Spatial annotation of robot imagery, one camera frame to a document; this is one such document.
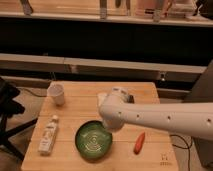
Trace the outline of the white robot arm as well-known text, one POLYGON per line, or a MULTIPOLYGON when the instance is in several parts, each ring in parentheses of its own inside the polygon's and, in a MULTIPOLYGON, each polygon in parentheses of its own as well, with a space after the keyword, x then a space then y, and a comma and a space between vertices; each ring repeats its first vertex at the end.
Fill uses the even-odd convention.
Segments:
POLYGON ((98 111, 104 128, 120 130, 124 124, 144 126, 213 140, 213 103, 135 104, 122 87, 99 93, 98 111))

